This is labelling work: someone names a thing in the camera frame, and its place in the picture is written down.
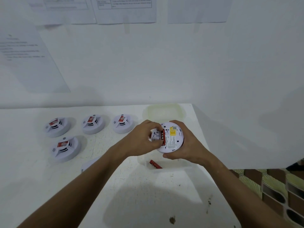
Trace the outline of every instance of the paper taped to wall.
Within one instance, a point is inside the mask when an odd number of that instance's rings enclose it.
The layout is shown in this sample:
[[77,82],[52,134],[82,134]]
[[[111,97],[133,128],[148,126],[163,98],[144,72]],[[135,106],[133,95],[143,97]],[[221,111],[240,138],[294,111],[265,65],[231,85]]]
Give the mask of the paper taped to wall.
[[92,0],[97,24],[156,22],[156,0]]
[[168,23],[226,22],[233,0],[168,0]]
[[91,0],[27,0],[44,25],[95,24]]
[[0,23],[0,64],[33,93],[70,92],[34,25]]

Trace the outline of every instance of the white table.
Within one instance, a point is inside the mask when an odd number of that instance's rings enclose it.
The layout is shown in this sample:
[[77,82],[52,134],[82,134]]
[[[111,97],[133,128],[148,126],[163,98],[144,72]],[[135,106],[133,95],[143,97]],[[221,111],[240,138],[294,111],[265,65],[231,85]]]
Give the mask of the white table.
[[[191,104],[180,104],[185,124],[206,145]],[[125,136],[113,132],[110,119],[121,113],[142,122],[147,105],[34,108],[0,110],[0,223],[16,227],[34,210],[81,173],[81,165],[98,157]],[[81,122],[90,114],[106,119],[105,128],[93,135],[82,133]],[[69,117],[81,152],[72,160],[56,163],[44,124],[55,117]],[[168,166],[159,171],[151,159]],[[126,159],[109,179],[80,227],[240,227],[223,195],[206,170],[187,162],[164,160],[153,151]]]

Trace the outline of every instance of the white smoke detector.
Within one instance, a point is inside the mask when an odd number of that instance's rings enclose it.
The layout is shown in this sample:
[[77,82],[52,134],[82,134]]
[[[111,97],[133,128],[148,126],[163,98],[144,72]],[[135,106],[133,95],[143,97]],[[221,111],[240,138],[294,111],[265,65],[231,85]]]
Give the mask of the white smoke detector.
[[101,115],[93,114],[83,120],[82,131],[86,134],[95,134],[101,131],[104,126],[105,121]]
[[152,130],[151,140],[163,140],[162,146],[157,149],[161,153],[171,153],[179,149],[184,142],[184,135],[180,127],[173,122],[162,123],[162,131]]
[[122,114],[112,120],[112,126],[116,133],[127,133],[133,129],[134,122],[130,115]]
[[71,127],[67,118],[55,118],[44,126],[44,132],[50,138],[65,134]]
[[81,149],[81,143],[76,137],[64,137],[51,148],[53,157],[59,162],[66,162],[76,157]]

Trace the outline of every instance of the right hand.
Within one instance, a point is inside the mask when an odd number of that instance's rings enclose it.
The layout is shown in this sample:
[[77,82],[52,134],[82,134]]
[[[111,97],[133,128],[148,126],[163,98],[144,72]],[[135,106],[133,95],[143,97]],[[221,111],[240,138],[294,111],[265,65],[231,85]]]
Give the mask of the right hand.
[[185,159],[190,162],[203,165],[212,154],[203,146],[203,144],[194,136],[194,134],[185,126],[183,122],[170,121],[177,124],[184,135],[184,144],[177,151],[164,153],[163,157],[168,159]]

